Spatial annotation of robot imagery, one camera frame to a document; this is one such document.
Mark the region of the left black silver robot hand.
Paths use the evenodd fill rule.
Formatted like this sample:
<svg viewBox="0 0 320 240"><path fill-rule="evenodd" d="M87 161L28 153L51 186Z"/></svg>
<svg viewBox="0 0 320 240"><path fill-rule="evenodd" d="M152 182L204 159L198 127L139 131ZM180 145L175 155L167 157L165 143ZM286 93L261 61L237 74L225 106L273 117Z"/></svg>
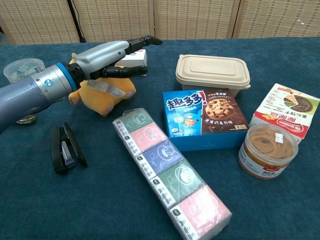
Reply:
<svg viewBox="0 0 320 240"><path fill-rule="evenodd" d="M148 72L148 68L144 65L119 67L115 64L143 47L158 46L162 43L162 40L150 35L130 40L110 41L78 54L74 63L64 63L63 66L77 85L84 80L98 78L124 79L141 76Z"/></svg>

